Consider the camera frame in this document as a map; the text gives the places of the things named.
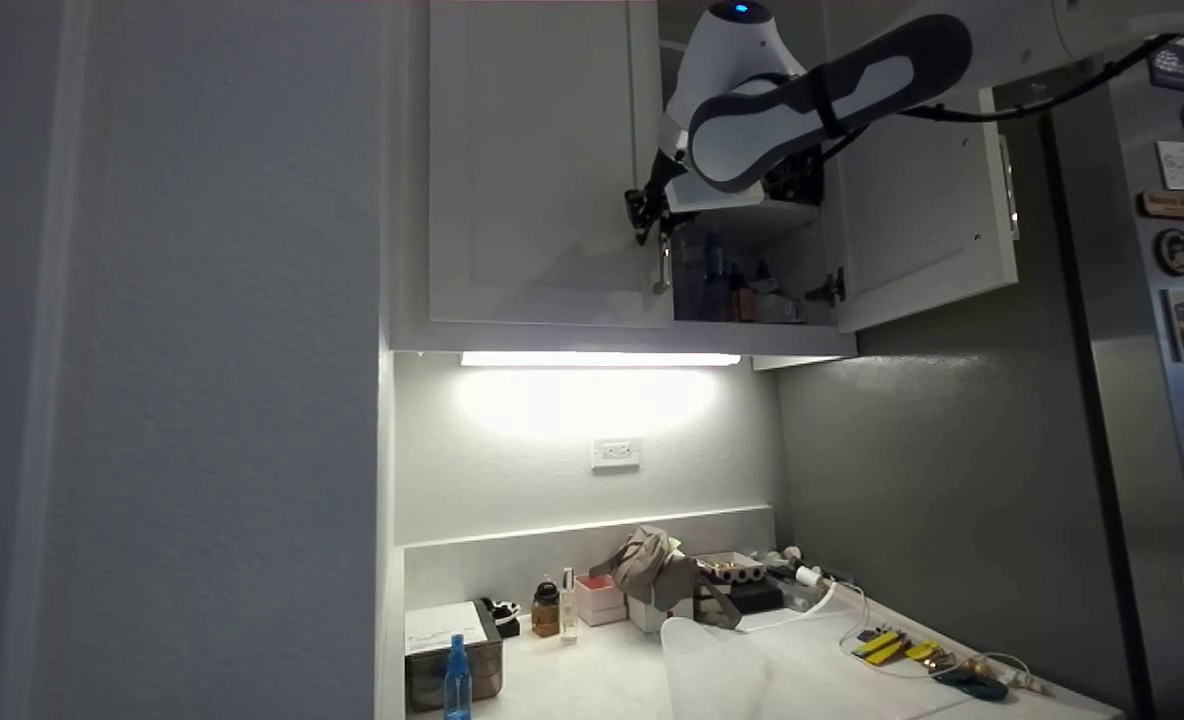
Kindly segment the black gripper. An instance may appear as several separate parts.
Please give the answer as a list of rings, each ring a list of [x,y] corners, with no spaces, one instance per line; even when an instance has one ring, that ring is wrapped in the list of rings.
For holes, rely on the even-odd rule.
[[[625,208],[627,208],[627,224],[637,241],[649,241],[654,233],[668,233],[672,227],[672,211],[668,211],[668,196],[666,187],[683,171],[679,160],[672,160],[668,152],[661,152],[654,160],[654,171],[642,187],[625,191]]]

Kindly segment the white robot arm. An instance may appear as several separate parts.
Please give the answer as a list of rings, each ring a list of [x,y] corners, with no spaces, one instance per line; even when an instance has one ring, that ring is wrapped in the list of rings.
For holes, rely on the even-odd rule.
[[[751,208],[779,171],[890,121],[956,121],[943,95],[999,90],[1123,48],[1184,37],[1184,0],[912,0],[850,53],[802,64],[765,0],[712,0],[678,69],[666,141],[625,191],[637,241],[679,222]]]

